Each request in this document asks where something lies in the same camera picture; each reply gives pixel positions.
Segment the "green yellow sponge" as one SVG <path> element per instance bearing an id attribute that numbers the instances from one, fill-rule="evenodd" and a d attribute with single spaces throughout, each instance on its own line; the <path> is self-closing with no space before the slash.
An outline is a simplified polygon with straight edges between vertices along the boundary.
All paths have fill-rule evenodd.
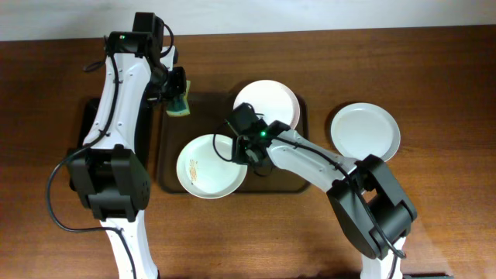
<path id="1" fill-rule="evenodd" d="M 170 117 L 184 117 L 190 114 L 189 104 L 188 104 L 188 93 L 191 87 L 191 82 L 186 80 L 185 91 L 174 97 L 172 101 L 167 103 L 166 113 Z"/>

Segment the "white plate bottom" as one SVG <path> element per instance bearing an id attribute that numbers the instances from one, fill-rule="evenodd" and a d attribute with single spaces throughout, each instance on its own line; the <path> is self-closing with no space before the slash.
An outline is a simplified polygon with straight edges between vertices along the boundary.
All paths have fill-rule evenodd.
<path id="1" fill-rule="evenodd" d="M 212 134 L 199 136 L 189 142 L 179 153 L 176 163 L 177 178 L 190 194 L 204 199 L 223 198 L 230 195 L 245 180 L 248 166 L 227 162 L 232 151 L 233 139 Z"/>

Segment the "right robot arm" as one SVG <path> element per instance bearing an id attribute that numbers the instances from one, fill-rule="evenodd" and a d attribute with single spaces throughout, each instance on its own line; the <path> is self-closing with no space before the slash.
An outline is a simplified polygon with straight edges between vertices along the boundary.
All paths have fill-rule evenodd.
<path id="1" fill-rule="evenodd" d="M 341 230 L 362 255 L 362 278 L 403 278 L 402 247 L 418 214 L 387 164 L 337 155 L 280 121 L 266 124 L 243 103 L 226 117 L 234 132 L 231 161 L 252 167 L 269 160 L 325 192 Z"/>

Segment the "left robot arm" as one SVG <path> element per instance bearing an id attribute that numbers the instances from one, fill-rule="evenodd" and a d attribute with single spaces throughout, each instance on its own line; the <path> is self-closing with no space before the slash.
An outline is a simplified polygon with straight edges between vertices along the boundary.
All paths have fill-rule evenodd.
<path id="1" fill-rule="evenodd" d="M 152 12 L 135 14 L 129 32 L 105 39 L 105 83 L 80 148 L 67 162 L 81 204 L 107 233 L 121 278 L 158 278 L 146 237 L 145 209 L 152 181 L 146 168 L 153 107 L 174 116 L 189 113 L 189 81 L 177 65 L 172 34 Z"/>

